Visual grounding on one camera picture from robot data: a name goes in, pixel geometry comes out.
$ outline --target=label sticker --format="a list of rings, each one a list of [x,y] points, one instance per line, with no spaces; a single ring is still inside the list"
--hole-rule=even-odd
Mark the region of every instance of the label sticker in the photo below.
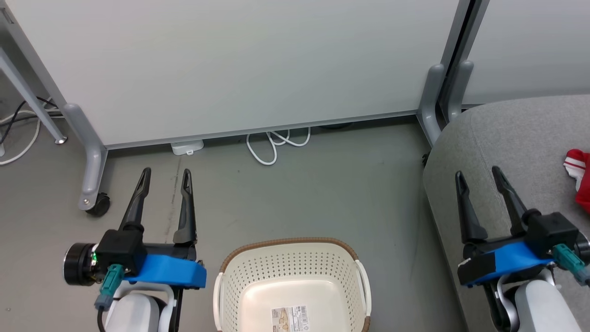
[[[306,305],[273,309],[272,314],[273,332],[310,332]]]

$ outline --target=red sock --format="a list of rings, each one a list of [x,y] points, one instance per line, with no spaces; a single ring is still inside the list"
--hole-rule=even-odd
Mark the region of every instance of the red sock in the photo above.
[[[590,213],[590,172],[586,173],[586,164],[590,162],[590,154],[578,149],[569,150],[563,166],[569,176],[576,179],[576,203]]]

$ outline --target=gray fabric ottoman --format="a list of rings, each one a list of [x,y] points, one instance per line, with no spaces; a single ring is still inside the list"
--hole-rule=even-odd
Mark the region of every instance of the gray fabric ottoman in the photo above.
[[[496,191],[498,165],[527,208],[561,212],[588,237],[590,215],[575,202],[575,180],[563,161],[569,149],[590,151],[590,96],[511,100],[472,108],[451,122],[436,141],[424,170],[424,186],[470,331],[495,331],[483,290],[458,283],[462,258],[455,172],[469,184],[471,202],[489,238],[510,235],[510,220]],[[583,331],[590,331],[590,289],[567,272],[556,282]]]

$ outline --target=whiteboard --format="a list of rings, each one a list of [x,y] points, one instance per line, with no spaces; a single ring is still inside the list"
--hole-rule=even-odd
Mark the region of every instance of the whiteboard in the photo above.
[[[590,93],[590,2],[491,0],[463,103]]]
[[[6,0],[105,145],[418,108],[458,0]]]

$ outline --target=gray floor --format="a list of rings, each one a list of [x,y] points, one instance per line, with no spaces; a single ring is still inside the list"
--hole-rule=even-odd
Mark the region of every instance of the gray floor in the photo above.
[[[279,147],[272,167],[252,158],[244,138],[206,142],[190,157],[174,156],[168,147],[115,151],[102,185],[112,206],[100,219],[77,209],[82,147],[73,136],[56,146],[42,129],[29,153],[0,167],[1,330],[97,330],[98,286],[66,285],[63,254],[72,243],[96,242],[118,226],[149,166],[147,242],[171,242],[181,202],[175,187],[184,168],[194,178],[197,250],[209,278],[206,289],[185,293],[181,331],[215,331],[212,286],[232,250],[298,236],[335,237],[357,251],[373,289],[372,331],[464,331],[422,192],[426,139],[413,120],[375,124],[316,129],[305,147]],[[33,129],[32,122],[14,129],[7,156],[26,145]],[[270,150],[264,141],[254,148]]]

